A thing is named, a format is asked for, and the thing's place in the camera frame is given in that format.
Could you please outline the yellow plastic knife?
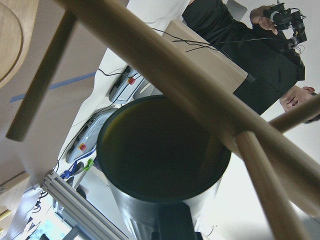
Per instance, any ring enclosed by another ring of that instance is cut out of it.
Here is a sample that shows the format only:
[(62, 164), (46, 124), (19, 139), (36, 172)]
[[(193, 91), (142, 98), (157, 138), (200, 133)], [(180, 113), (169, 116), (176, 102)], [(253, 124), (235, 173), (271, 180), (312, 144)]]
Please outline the yellow plastic knife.
[(2, 212), (0, 214), (0, 221), (6, 219), (7, 217), (9, 217), (11, 215), (12, 211), (10, 209), (5, 210), (4, 212)]

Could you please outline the cardboard box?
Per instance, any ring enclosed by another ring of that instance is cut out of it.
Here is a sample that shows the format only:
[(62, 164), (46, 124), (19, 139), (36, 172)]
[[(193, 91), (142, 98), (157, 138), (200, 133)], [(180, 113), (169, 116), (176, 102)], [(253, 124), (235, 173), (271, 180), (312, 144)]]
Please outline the cardboard box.
[(231, 59), (179, 20), (171, 21), (162, 36), (230, 93), (235, 92), (248, 76)]

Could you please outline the handheld black controller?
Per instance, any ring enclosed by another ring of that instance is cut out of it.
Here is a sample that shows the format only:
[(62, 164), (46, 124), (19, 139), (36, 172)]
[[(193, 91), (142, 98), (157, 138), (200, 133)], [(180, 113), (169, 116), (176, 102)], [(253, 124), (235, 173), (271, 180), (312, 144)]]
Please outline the handheld black controller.
[(277, 1), (276, 5), (270, 6), (263, 11), (263, 16), (275, 23), (278, 31), (292, 29), (293, 34), (290, 39), (285, 39), (282, 44), (283, 50), (291, 50), (299, 44), (307, 41), (305, 25), (303, 19), (306, 17), (298, 8), (285, 9), (284, 2)]

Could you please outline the wooden cup storage rack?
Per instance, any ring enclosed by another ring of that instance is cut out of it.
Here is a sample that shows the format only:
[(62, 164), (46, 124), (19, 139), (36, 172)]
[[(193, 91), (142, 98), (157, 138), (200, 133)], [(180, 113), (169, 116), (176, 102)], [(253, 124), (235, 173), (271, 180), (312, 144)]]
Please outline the wooden cup storage rack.
[(320, 166), (283, 136), (320, 112), (313, 96), (270, 122), (225, 90), (149, 26), (115, 0), (61, 0), (65, 15), (7, 132), (23, 141), (43, 101), (61, 55), (80, 20), (119, 57), (136, 68), (245, 162), (277, 240), (307, 240), (291, 204), (320, 209)]

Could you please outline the aluminium frame post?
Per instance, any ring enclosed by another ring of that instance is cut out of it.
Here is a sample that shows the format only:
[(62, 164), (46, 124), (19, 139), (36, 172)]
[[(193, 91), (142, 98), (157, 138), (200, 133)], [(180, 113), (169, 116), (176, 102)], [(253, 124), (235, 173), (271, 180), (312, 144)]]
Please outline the aluminium frame post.
[(43, 179), (41, 188), (60, 203), (76, 222), (81, 232), (91, 240), (127, 240), (111, 221), (85, 200), (54, 170)]

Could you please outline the blue mug yellow inside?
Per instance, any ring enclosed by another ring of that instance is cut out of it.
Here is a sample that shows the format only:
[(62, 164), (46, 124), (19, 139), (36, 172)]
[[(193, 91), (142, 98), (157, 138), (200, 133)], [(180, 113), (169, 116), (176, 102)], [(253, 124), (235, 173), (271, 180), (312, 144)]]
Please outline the blue mug yellow inside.
[(231, 152), (163, 95), (116, 110), (97, 139), (97, 159), (137, 240), (201, 240), (199, 223)]

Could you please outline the standing person in black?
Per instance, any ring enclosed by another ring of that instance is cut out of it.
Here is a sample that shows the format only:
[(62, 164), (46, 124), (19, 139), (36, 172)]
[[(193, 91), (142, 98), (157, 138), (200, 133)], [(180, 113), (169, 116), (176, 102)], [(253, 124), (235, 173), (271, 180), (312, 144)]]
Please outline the standing person in black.
[(251, 27), (237, 21), (220, 0), (192, 0), (182, 18), (186, 25), (247, 73), (234, 94), (257, 114), (275, 102), (285, 112), (316, 96), (305, 80), (300, 55), (278, 27), (277, 16), (288, 11), (263, 5), (250, 12)]

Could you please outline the green clip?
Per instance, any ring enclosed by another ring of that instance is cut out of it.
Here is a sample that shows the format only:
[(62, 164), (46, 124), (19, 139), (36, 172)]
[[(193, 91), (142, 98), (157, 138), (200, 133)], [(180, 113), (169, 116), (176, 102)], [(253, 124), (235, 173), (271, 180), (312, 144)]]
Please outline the green clip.
[(84, 166), (83, 171), (89, 171), (90, 168), (94, 165), (94, 160), (92, 158), (90, 158), (87, 161), (87, 164)]

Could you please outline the teach pendant tablet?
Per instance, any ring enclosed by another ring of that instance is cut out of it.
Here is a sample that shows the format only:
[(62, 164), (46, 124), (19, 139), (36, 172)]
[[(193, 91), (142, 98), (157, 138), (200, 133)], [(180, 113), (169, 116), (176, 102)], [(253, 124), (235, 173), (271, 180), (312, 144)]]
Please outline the teach pendant tablet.
[(127, 104), (133, 98), (145, 78), (135, 69), (127, 66), (112, 86), (108, 99), (115, 104)]
[(107, 119), (117, 110), (111, 108), (94, 113), (84, 128), (76, 135), (72, 147), (68, 150), (65, 161), (71, 164), (82, 160), (95, 152), (98, 135)]

